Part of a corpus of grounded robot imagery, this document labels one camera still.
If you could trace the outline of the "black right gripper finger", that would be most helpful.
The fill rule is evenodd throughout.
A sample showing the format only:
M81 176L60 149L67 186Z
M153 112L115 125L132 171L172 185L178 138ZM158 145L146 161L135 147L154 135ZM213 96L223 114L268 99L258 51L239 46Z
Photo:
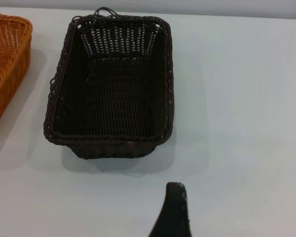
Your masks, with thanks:
M182 183L167 183L163 206L149 235L151 237L191 237L187 193Z

